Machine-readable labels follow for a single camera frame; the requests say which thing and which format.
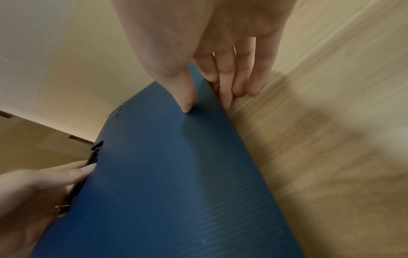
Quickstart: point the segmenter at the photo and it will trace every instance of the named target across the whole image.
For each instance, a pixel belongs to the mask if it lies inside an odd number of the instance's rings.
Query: ribbed blue surface
[[[43,257],[304,257],[209,85],[184,114],[157,83],[105,124],[98,165]]]

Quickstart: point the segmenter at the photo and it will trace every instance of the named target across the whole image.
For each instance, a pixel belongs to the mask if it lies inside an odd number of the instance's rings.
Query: blue folder
[[[32,258],[303,258],[211,87],[184,114],[154,82],[108,118],[95,171]]]

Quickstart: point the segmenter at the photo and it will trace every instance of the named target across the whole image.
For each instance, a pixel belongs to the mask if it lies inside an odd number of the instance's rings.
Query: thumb
[[[86,167],[68,169],[43,169],[34,171],[32,186],[38,189],[48,189],[75,184],[85,179],[95,168],[96,163]]]
[[[156,80],[173,96],[183,112],[191,110],[196,101],[196,89],[187,67],[174,77],[157,76]]]

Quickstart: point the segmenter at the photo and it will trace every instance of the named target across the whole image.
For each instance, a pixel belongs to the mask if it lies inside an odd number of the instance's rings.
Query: person's left hand
[[[57,219],[55,206],[65,204],[67,186],[86,178],[96,164],[79,161],[41,170],[0,175],[0,257],[36,243]]]

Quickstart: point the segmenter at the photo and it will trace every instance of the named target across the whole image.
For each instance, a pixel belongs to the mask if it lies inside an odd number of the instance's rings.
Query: hand
[[[296,0],[112,0],[141,65],[188,112],[195,101],[187,64],[229,108],[257,95]]]
[[[86,178],[96,164],[79,161],[41,170],[0,175],[0,257],[38,241],[56,220],[53,208],[65,204],[69,189]]]

